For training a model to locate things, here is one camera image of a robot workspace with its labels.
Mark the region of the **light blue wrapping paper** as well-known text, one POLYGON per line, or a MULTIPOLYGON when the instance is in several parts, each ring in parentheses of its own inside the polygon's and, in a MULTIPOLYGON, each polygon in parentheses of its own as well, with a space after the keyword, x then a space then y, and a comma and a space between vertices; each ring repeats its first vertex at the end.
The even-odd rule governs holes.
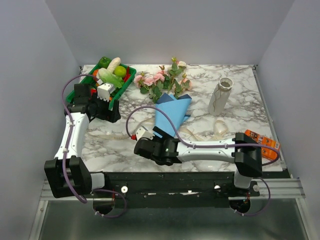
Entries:
MULTIPOLYGON (((183 122, 185 122, 190 114, 187 114, 192 98, 188 95, 182 95, 175 98, 172 94, 164 93, 156 102, 156 107, 163 111, 172 121, 176 130, 178 130, 183 122)), ((155 112, 155 126, 175 137, 175 131, 169 120, 159 111, 155 112)))

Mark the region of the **pink flower stem bunch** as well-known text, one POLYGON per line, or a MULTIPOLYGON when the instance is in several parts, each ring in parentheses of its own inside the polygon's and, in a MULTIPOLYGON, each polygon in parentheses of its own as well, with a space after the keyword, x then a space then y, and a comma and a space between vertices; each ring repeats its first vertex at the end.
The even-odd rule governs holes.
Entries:
POLYGON ((153 103, 160 99, 163 91, 169 89, 169 74, 166 72, 164 65, 160 65, 159 68, 160 71, 153 76, 147 76, 144 72, 141 72, 133 80, 140 93, 148 94, 153 103))

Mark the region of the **cream gold-lettered ribbon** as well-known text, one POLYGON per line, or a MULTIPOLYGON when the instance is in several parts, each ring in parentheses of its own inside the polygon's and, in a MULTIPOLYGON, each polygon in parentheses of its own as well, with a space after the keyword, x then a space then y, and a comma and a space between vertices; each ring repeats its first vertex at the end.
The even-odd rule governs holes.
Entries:
MULTIPOLYGON (((148 123, 148 124, 154 124, 155 120, 153 118, 147 118, 143 121, 141 121, 135 128, 135 132, 138 130, 139 127, 141 127, 143 124, 148 123)), ((195 140, 197 141, 203 141, 203 139, 198 136, 195 135, 192 131, 190 131, 188 128, 186 127, 180 127, 179 129, 182 133, 185 133, 187 135, 190 135, 191 137, 193 137, 195 140)), ((229 132, 229 128, 226 125, 226 123, 223 120, 216 120, 213 124, 213 137, 211 137, 209 140, 213 141, 213 140, 222 140, 224 138, 224 135, 227 134, 229 132)), ((95 137, 95 138, 100 138, 100 139, 104 139, 104 140, 125 140, 128 139, 129 136, 128 135, 114 135, 114 134, 92 134, 90 132, 87 133, 89 136, 91 137, 95 137)))

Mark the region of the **dark blue wrapping paper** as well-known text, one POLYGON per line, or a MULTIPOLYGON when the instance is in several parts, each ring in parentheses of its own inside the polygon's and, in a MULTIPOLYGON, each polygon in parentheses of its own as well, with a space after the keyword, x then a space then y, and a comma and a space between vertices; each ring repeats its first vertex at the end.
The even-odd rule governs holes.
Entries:
POLYGON ((192 98, 184 94, 176 99, 172 94, 164 93, 156 102, 156 107, 162 110, 174 124, 182 124, 191 114, 188 108, 192 98))

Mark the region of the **pink rose stem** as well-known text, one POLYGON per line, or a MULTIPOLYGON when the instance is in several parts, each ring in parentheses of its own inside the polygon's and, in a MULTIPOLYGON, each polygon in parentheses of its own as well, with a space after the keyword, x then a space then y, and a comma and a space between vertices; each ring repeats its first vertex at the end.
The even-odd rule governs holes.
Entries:
POLYGON ((187 78, 187 74, 182 74, 182 79, 180 81, 174 80, 172 92, 173 96, 178 99, 183 93, 189 91, 192 88, 191 81, 187 78))

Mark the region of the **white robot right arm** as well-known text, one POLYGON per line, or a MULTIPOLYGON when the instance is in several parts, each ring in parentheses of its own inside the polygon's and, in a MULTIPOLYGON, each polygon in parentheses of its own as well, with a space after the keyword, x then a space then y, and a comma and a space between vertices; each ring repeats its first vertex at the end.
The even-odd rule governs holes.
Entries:
POLYGON ((135 131, 137 143, 134 154, 154 161, 160 166, 172 166, 192 161, 219 161, 236 166, 230 191, 241 196, 247 192, 253 178, 260 178, 261 147, 244 133, 234 138, 216 141, 182 141, 158 127, 154 133, 141 126, 135 131))

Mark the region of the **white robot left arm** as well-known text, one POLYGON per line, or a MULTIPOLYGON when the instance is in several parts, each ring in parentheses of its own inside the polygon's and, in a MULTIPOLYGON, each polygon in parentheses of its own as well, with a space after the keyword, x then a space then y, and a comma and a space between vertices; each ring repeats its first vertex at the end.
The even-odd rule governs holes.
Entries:
POLYGON ((104 198, 110 194, 111 185, 103 173, 90 172, 82 160, 85 134, 94 119, 115 123, 121 116, 119 102, 110 107, 115 86, 102 83, 97 89, 87 83, 74 85, 74 96, 64 107, 65 130, 60 147, 52 160, 44 164, 44 171, 55 198, 84 196, 94 191, 104 198))

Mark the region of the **white ceramic vase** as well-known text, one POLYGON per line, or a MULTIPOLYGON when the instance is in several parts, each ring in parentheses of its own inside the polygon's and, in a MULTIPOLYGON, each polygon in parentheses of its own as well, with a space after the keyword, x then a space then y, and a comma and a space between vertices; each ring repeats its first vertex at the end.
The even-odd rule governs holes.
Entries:
POLYGON ((208 112, 217 117, 225 108, 234 82, 227 77, 220 78, 209 101, 208 112))

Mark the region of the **red bell pepper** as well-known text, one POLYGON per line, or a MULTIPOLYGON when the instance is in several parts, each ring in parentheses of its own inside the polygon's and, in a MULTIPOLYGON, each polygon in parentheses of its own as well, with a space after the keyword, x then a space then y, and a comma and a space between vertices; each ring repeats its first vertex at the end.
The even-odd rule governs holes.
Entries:
POLYGON ((97 94, 97 90, 95 88, 91 88, 90 92, 92 96, 97 94))

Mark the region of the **green plastic crate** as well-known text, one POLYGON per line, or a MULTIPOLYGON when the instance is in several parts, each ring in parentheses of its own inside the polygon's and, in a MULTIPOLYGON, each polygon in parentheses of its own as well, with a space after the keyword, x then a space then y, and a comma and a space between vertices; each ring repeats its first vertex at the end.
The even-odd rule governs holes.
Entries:
MULTIPOLYGON (((125 68, 127 68, 128 66, 127 65, 124 65, 122 63, 120 63, 120 66, 123 66, 125 68)), ((124 85, 122 86, 122 88, 115 88, 114 92, 110 95, 110 97, 112 98, 112 100, 110 100, 110 106, 109 106, 109 109, 111 110, 112 107, 113 107, 113 104, 114 104, 114 101, 115 100, 118 100, 120 99, 120 97, 123 95, 123 93, 126 91, 126 89, 130 86, 130 84, 133 82, 134 80, 134 77, 136 75, 136 70, 132 67, 130 67, 130 77, 129 79, 124 83, 124 85)), ((90 72, 88 72, 89 75, 93 75, 93 72, 96 70, 96 69, 100 69, 98 64, 95 65, 92 70, 90 72)), ((92 76, 84 76, 83 79, 80 81, 81 84, 90 84, 93 88, 97 88, 96 86, 96 80, 92 77, 92 76)), ((70 103, 73 98, 75 96, 75 91, 73 90, 67 97, 66 97, 66 101, 68 103, 70 103)))

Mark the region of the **red chili pepper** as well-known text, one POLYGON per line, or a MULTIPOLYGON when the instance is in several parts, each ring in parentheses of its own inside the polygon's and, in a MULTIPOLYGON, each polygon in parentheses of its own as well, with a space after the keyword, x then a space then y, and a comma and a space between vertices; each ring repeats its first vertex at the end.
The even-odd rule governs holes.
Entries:
POLYGON ((130 74, 130 67, 128 66, 126 68, 126 74, 125 76, 123 77, 123 81, 126 82, 129 78, 130 78, 131 74, 130 74))

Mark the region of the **green bell pepper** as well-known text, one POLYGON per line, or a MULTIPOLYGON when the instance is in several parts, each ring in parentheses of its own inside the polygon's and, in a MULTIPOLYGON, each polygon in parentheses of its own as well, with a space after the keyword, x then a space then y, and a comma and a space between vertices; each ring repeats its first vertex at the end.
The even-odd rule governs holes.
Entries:
POLYGON ((98 61, 98 66, 99 68, 105 68, 107 69, 109 64, 111 62, 111 59, 106 57, 106 56, 103 56, 99 61, 98 61))

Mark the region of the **white daikon radish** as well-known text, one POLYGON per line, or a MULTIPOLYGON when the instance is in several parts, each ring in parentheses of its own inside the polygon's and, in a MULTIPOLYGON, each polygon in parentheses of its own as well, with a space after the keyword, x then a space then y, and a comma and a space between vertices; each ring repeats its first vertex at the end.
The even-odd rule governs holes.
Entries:
POLYGON ((111 73, 113 73, 116 69, 121 64, 121 58, 120 57, 115 57, 114 59, 111 60, 109 63, 107 70, 111 73))

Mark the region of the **orange snack box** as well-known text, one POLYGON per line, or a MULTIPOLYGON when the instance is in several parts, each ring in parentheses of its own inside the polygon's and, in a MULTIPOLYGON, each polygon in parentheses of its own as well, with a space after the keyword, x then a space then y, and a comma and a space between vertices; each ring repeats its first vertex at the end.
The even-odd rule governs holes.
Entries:
MULTIPOLYGON (((261 134, 258 134, 254 131, 251 131, 249 129, 247 129, 245 132, 244 132, 247 136, 251 137, 254 141, 256 141, 258 144, 261 144, 261 145, 265 145, 265 146, 268 146, 268 147, 272 147, 276 150, 280 150, 280 143, 271 139, 271 138, 268 138, 264 135, 261 135, 261 134)), ((270 160, 270 161, 273 161, 276 159, 277 157, 277 154, 271 150, 271 149, 268 149, 268 148, 265 148, 263 147, 261 149, 261 154, 264 158, 270 160)))

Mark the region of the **aluminium frame profile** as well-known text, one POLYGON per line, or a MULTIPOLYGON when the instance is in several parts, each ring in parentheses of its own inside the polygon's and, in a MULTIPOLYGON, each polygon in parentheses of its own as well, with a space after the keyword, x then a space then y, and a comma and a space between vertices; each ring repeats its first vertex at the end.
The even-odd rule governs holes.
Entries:
MULTIPOLYGON (((274 179, 265 179, 264 180, 270 190, 271 199, 304 199, 306 197, 302 184, 298 178, 274 178, 274 179)), ((254 189, 259 190, 259 195, 254 196, 250 195, 250 199, 268 199, 268 189, 267 186, 263 183, 262 180, 256 180, 258 187, 254 189)), ((49 183, 47 180, 44 181, 42 186, 41 201, 77 201, 77 198, 74 196, 55 198, 50 189, 49 183)))

